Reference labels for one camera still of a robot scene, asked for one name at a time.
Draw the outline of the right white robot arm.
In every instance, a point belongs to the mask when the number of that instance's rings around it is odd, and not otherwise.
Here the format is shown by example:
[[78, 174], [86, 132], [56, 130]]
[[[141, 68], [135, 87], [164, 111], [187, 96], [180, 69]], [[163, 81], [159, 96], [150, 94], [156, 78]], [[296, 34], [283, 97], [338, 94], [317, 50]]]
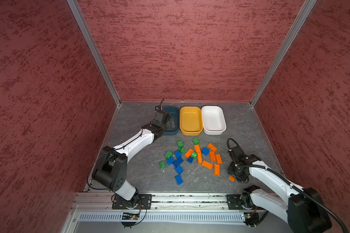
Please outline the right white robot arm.
[[319, 193], [313, 188], [303, 188], [267, 166], [256, 155], [246, 155], [240, 146], [228, 147], [232, 159], [228, 173], [241, 183], [254, 177], [269, 187], [268, 194], [260, 187], [245, 188], [238, 203], [246, 210], [257, 207], [285, 221], [295, 233], [323, 233], [332, 227], [329, 214]]

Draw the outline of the orange long lego brick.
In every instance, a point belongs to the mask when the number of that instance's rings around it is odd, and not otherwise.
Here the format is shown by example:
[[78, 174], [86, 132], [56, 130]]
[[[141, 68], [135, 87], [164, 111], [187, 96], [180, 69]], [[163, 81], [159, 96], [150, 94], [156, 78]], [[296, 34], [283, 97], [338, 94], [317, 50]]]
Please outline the orange long lego brick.
[[198, 162], [198, 164], [202, 164], [203, 163], [202, 153], [198, 153], [197, 154], [197, 162]]

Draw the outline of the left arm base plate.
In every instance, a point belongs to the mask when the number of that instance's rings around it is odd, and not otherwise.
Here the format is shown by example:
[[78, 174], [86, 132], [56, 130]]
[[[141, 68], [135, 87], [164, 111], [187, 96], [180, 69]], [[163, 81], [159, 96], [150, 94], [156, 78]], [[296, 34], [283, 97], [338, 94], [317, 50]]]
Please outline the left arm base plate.
[[136, 194], [134, 197], [127, 201], [121, 196], [118, 196], [115, 194], [112, 197], [112, 209], [113, 210], [139, 210], [139, 209], [146, 209], [149, 210], [151, 208], [151, 202], [152, 202], [153, 195], [151, 194]]

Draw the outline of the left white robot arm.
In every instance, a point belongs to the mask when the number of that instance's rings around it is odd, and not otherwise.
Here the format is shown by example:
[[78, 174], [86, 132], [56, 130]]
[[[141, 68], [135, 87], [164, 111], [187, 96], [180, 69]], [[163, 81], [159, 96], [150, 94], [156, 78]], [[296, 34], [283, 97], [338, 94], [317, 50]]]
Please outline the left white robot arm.
[[155, 118], [142, 126], [136, 135], [113, 148], [103, 148], [91, 170], [92, 179], [121, 197], [128, 205], [136, 205], [139, 191], [126, 180], [127, 165], [137, 153], [163, 135], [169, 118], [169, 112], [158, 109]]

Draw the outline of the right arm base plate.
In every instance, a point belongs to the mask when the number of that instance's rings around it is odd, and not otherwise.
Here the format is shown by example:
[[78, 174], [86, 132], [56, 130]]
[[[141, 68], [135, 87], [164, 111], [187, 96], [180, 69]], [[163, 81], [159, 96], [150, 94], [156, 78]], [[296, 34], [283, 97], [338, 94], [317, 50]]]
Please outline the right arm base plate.
[[229, 210], [250, 210], [251, 205], [244, 194], [227, 194], [227, 205]]

